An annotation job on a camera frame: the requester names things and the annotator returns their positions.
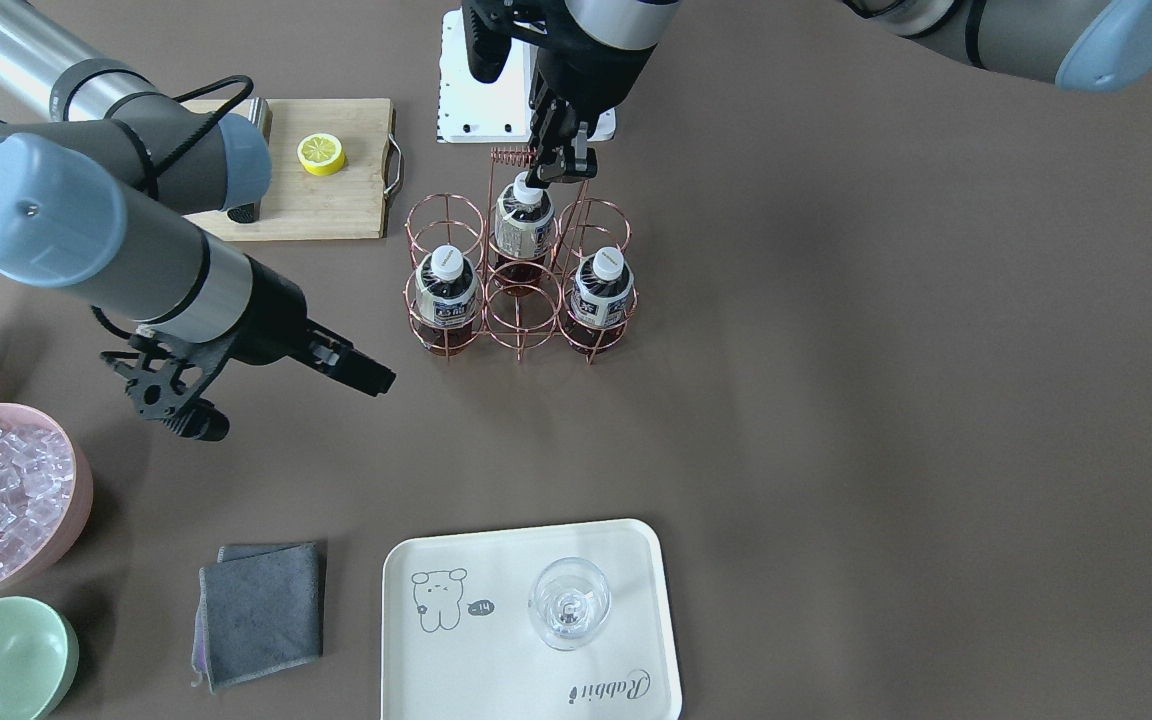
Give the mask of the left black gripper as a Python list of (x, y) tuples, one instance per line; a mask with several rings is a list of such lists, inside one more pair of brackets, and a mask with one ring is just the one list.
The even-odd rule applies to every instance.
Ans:
[[(659, 44), (657, 1), (463, 1), (468, 73), (483, 85), (500, 77), (513, 41), (536, 47), (536, 69), (552, 108), (594, 129), (630, 92)], [(596, 150), (562, 141), (526, 145), (526, 187), (591, 181)]]

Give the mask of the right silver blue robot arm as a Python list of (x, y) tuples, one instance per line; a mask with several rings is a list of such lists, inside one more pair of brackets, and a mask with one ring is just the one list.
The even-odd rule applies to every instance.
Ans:
[(44, 115), (0, 120), (0, 274), (136, 324), (103, 361), (143, 419), (223, 439), (204, 391), (229, 361), (289, 357), (370, 396), (392, 387), (392, 369), (308, 318), (296, 283), (191, 220), (270, 190), (268, 141), (236, 113), (250, 77), (198, 88), (236, 94), (196, 113), (32, 3), (0, 1), (0, 86)]

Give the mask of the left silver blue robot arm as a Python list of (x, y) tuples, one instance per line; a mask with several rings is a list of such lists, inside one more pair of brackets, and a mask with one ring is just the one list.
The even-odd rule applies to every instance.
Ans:
[[(526, 185), (598, 172), (589, 143), (631, 91), (677, 1), (463, 1), (467, 65), (499, 79), (535, 46)], [(1152, 69), (1152, 1), (850, 1), (856, 17), (947, 59), (1064, 90), (1114, 92)]]

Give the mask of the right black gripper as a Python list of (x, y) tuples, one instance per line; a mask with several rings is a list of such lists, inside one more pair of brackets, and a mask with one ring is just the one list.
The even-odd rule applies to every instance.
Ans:
[(214, 340), (187, 341), (166, 331), (143, 329), (124, 334), (126, 350), (101, 355), (123, 379), (141, 418), (159, 420), (180, 438), (220, 441), (230, 424), (204, 392), (229, 361), (259, 366), (291, 357), (371, 397), (392, 388), (396, 373), (391, 367), (308, 319), (298, 286), (262, 263), (252, 262), (251, 268), (253, 288), (238, 323)]

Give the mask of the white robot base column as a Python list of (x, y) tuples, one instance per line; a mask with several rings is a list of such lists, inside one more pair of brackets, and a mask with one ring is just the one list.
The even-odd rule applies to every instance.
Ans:
[(472, 77), (468, 67), (467, 20), (462, 10), (444, 14), (439, 115), (435, 136), (445, 143), (522, 143), (529, 138), (532, 81), (538, 47), (513, 38), (502, 73), (493, 83)]

